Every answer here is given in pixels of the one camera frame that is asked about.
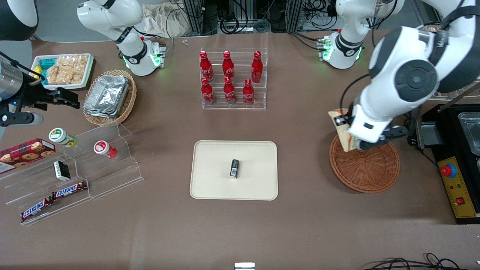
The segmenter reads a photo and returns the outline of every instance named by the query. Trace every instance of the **acrylic bottle rack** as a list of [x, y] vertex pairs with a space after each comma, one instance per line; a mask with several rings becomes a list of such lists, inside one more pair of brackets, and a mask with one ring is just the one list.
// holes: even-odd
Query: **acrylic bottle rack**
[[[267, 104], [267, 65], [268, 65], [268, 51], [267, 48], [201, 48], [206, 51], [207, 56], [212, 63], [214, 80], [210, 85], [213, 88], [216, 103], [208, 105], [205, 103], [200, 88], [202, 85], [199, 80], [199, 93], [202, 101], [202, 107], [204, 109], [218, 110], [218, 109], [230, 109], [230, 110], [265, 110]], [[230, 51], [231, 59], [235, 64], [235, 96], [237, 103], [234, 105], [228, 105], [225, 100], [225, 94], [223, 92], [223, 85], [225, 84], [223, 76], [223, 52]], [[254, 104], [246, 105], [243, 103], [243, 87], [245, 85], [245, 79], [252, 78], [252, 61], [253, 53], [259, 50], [262, 53], [262, 63], [264, 64], [262, 78], [260, 83], [252, 84], [254, 89]], [[200, 79], [203, 77], [202, 70], [200, 71]]]
[[[122, 124], [112, 122], [77, 135], [75, 147], [56, 145], [55, 156], [38, 160], [1, 176], [0, 181], [5, 183], [5, 203], [20, 208], [20, 222], [20, 213], [52, 196], [52, 192], [77, 182], [87, 182], [87, 190], [59, 197], [52, 205], [21, 223], [32, 224], [143, 180], [138, 162], [130, 155], [125, 140], [125, 137], [131, 134]], [[108, 159], [93, 151], [93, 145], [99, 140], [105, 140], [117, 149], [114, 159]], [[61, 181], [55, 177], [53, 162], [57, 160], [68, 165], [71, 180]]]

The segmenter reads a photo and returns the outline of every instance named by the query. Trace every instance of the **cookie image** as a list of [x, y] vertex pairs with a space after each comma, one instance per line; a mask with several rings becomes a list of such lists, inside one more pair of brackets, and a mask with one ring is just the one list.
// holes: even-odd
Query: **cookie image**
[[45, 146], [43, 146], [43, 144], [40, 143], [40, 142], [36, 142], [36, 143], [32, 144], [30, 149], [35, 151], [35, 152], [41, 152], [43, 149], [45, 149]]
[[22, 159], [24, 159], [24, 160], [34, 160], [34, 159], [38, 159], [38, 157], [39, 156], [35, 153], [28, 153], [28, 154], [24, 154], [22, 156]]
[[4, 155], [3, 157], [0, 158], [0, 161], [5, 162], [5, 163], [11, 163], [11, 162], [14, 162], [18, 159], [19, 158], [11, 158], [10, 154], [6, 154], [6, 155]]
[[26, 164], [28, 164], [28, 163], [27, 163], [27, 162], [18, 162], [18, 163], [16, 163], [16, 164], [14, 164], [13, 166], [14, 166], [15, 168], [20, 168], [20, 167], [22, 167], [22, 166], [24, 166], [24, 165], [26, 165]]
[[48, 157], [48, 156], [53, 156], [55, 155], [55, 151], [51, 150], [51, 151], [45, 151], [43, 153], [41, 153], [42, 157]]

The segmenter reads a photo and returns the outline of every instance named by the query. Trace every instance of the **red button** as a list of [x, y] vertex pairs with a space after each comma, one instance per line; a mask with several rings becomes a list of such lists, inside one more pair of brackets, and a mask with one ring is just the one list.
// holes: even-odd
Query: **red button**
[[444, 175], [444, 176], [450, 176], [453, 174], [453, 170], [450, 166], [448, 165], [444, 165], [442, 166], [442, 168], [440, 169], [440, 172]]
[[456, 204], [465, 204], [465, 201], [463, 200], [463, 198], [457, 198]]

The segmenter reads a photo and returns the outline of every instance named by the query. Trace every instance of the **red cookie box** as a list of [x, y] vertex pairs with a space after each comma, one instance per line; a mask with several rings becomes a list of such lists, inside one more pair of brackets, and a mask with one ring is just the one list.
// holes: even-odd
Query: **red cookie box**
[[0, 152], [0, 174], [52, 155], [55, 155], [53, 144], [40, 138], [29, 140]]

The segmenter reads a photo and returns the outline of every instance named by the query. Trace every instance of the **wicker basket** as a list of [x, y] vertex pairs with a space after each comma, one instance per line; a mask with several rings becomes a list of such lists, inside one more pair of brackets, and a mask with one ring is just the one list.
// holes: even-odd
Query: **wicker basket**
[[330, 145], [330, 164], [345, 185], [363, 193], [390, 188], [400, 173], [400, 159], [391, 143], [366, 151], [345, 152], [338, 135]]
[[[135, 82], [132, 76], [123, 70], [107, 71], [103, 73], [101, 76], [103, 75], [113, 75], [113, 76], [122, 75], [129, 79], [127, 94], [125, 94], [125, 99], [123, 100], [123, 104], [120, 109], [120, 114], [116, 118], [106, 118], [106, 117], [93, 116], [84, 111], [84, 115], [90, 123], [97, 124], [97, 125], [105, 125], [113, 121], [117, 121], [121, 123], [125, 121], [125, 119], [127, 119], [128, 115], [133, 109], [133, 104], [135, 103], [135, 99], [137, 97], [137, 86], [135, 85]], [[90, 85], [90, 88], [88, 89], [85, 100], [87, 100], [88, 96], [92, 92], [93, 86], [95, 85], [95, 83], [99, 78], [100, 76], [97, 77], [97, 79], [95, 79], [95, 81]]]

